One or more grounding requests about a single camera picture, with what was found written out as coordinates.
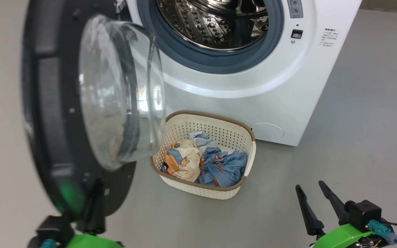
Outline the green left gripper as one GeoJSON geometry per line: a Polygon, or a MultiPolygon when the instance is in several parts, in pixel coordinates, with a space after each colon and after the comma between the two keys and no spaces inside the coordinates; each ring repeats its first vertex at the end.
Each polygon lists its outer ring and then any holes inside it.
{"type": "Polygon", "coordinates": [[[105,232],[104,184],[97,179],[87,196],[76,229],[85,233],[75,235],[66,248],[122,248],[116,241],[94,236],[105,232]]]}

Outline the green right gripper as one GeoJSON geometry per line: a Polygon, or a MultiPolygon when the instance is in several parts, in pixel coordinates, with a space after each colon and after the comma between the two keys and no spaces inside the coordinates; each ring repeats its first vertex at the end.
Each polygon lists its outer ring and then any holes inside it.
{"type": "Polygon", "coordinates": [[[296,185],[296,194],[299,201],[305,228],[309,236],[316,236],[317,241],[311,248],[373,248],[375,242],[370,239],[371,232],[361,232],[348,224],[349,213],[344,203],[322,180],[318,182],[325,198],[331,203],[338,218],[339,226],[329,233],[323,231],[324,224],[318,220],[307,202],[307,196],[300,185],[296,185]]]}

